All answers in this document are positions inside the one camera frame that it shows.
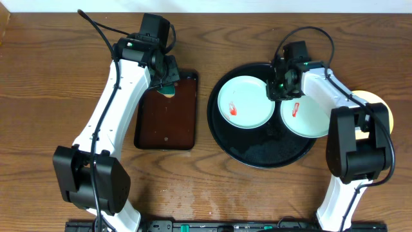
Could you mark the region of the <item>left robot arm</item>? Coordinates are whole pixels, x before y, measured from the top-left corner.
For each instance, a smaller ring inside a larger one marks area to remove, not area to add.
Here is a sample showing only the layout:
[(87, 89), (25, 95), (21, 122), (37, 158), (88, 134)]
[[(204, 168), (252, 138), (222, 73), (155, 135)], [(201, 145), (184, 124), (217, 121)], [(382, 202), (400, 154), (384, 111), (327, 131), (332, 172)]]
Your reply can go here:
[(121, 38), (111, 47), (107, 84), (71, 147), (58, 146), (53, 166), (64, 201), (96, 216), (92, 229), (137, 231), (141, 214), (128, 195), (131, 179), (120, 163), (123, 141), (143, 94), (179, 80), (174, 44)]

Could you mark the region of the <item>light blue front plate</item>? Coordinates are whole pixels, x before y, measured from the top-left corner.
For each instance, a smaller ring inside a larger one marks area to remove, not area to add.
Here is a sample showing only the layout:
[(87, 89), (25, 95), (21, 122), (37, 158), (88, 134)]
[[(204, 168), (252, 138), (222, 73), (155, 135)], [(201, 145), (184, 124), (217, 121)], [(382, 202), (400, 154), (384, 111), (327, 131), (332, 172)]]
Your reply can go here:
[(242, 75), (228, 80), (218, 92), (218, 109), (231, 125), (254, 129), (273, 116), (274, 101), (267, 97), (267, 85), (257, 77)]

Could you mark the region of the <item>yellow plate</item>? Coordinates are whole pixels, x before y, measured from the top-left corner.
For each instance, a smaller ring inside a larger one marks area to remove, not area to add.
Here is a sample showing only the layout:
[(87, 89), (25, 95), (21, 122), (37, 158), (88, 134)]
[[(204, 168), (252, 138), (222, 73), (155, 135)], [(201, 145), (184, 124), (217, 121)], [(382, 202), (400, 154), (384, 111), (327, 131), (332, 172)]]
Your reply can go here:
[(355, 90), (353, 91), (353, 94), (357, 96), (358, 98), (364, 99), (370, 104), (381, 103), (382, 105), (386, 107), (386, 110), (383, 110), (383, 107), (380, 107), (379, 109), (376, 109), (376, 110), (373, 109), (373, 111), (376, 113), (377, 117), (380, 119), (380, 121), (383, 124), (387, 124), (386, 127), (388, 129), (388, 132), (389, 134), (392, 134), (393, 126), (394, 126), (394, 118), (393, 118), (393, 114), (388, 104), (378, 95), (371, 93), (371, 92), (367, 92), (364, 90)]

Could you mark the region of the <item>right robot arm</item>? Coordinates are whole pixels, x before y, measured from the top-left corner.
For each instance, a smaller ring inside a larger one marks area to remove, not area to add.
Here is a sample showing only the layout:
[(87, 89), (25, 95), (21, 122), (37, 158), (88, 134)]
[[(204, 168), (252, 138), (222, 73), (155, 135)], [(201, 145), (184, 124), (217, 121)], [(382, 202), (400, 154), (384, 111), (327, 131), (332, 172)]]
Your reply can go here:
[(329, 117), (326, 161), (332, 177), (316, 218), (324, 231), (345, 231), (365, 190), (394, 172), (388, 108), (353, 94), (322, 61), (277, 56), (271, 67), (270, 100), (307, 96)]

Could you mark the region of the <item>green yellow sponge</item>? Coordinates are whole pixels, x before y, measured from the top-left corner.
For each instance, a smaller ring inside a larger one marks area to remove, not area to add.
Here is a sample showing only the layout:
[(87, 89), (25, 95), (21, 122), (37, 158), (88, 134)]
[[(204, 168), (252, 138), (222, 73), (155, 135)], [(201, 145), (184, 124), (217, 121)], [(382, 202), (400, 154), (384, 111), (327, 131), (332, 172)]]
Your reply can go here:
[(162, 94), (167, 98), (174, 97), (176, 90), (174, 85), (163, 86), (162, 88), (157, 89), (157, 92)]

